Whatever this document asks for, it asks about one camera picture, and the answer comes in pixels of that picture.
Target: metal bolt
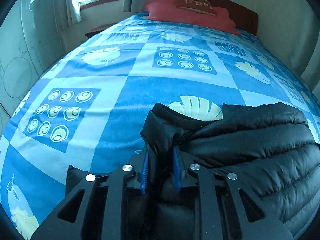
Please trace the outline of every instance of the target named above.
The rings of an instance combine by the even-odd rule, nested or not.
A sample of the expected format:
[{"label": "metal bolt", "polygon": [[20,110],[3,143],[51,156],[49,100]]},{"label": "metal bolt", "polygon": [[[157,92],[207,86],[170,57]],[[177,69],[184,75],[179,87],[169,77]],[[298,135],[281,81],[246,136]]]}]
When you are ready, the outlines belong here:
[{"label": "metal bolt", "polygon": [[232,180],[238,179],[238,176],[235,173],[229,173],[227,177],[228,179],[232,179]]},{"label": "metal bolt", "polygon": [[86,181],[94,181],[95,179],[96,179],[96,176],[94,176],[93,174],[89,174],[85,176]]},{"label": "metal bolt", "polygon": [[190,165],[190,169],[192,169],[193,171],[198,171],[200,169],[200,165],[197,163],[192,163]]},{"label": "metal bolt", "polygon": [[131,171],[133,169],[132,165],[126,164],[122,166],[123,171]]}]

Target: pillowcase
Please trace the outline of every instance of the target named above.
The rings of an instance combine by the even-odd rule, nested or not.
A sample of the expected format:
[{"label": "pillowcase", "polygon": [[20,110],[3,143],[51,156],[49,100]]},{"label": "pillowcase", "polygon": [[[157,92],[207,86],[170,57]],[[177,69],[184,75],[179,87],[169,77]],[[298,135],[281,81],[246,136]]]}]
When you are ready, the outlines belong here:
[{"label": "pillowcase", "polygon": [[229,12],[225,8],[212,7],[217,16],[196,13],[176,7],[177,0],[150,0],[145,3],[145,10],[149,12],[149,20],[198,25],[211,29],[240,35],[236,31],[235,23],[229,19]]},{"label": "pillowcase", "polygon": [[216,11],[207,0],[178,0],[177,8],[216,16]]}]

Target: blue bedspread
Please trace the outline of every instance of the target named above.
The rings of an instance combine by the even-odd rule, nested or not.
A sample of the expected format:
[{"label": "blue bedspread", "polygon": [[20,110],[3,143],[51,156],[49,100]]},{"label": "blue bedspread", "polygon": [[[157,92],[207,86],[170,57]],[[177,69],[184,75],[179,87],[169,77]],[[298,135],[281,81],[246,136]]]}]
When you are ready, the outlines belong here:
[{"label": "blue bedspread", "polygon": [[314,96],[261,42],[137,14],[95,35],[40,79],[0,140],[0,200],[26,239],[63,199],[68,166],[110,172],[143,149],[156,102],[201,120],[223,103],[283,102],[319,142]]}]

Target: wooden headboard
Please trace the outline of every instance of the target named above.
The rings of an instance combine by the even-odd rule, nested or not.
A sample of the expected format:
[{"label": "wooden headboard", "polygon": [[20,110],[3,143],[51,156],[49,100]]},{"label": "wooden headboard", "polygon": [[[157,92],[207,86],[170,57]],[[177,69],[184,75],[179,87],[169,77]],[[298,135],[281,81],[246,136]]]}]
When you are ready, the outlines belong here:
[{"label": "wooden headboard", "polygon": [[229,0],[208,0],[212,6],[228,9],[230,19],[233,20],[238,29],[257,35],[258,14],[242,5]]}]

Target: wooden nightstand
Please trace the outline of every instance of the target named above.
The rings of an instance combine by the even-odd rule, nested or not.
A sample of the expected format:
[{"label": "wooden nightstand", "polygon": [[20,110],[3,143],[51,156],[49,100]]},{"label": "wooden nightstand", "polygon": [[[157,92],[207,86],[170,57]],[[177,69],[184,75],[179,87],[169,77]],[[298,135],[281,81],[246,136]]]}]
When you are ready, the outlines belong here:
[{"label": "wooden nightstand", "polygon": [[86,33],[85,35],[87,36],[88,39],[90,39],[92,36],[106,30],[107,28],[111,27],[112,25],[115,25],[116,23],[110,23],[110,24],[105,24],[105,25],[101,25],[97,28],[92,29],[91,31],[89,31],[88,33]]}]

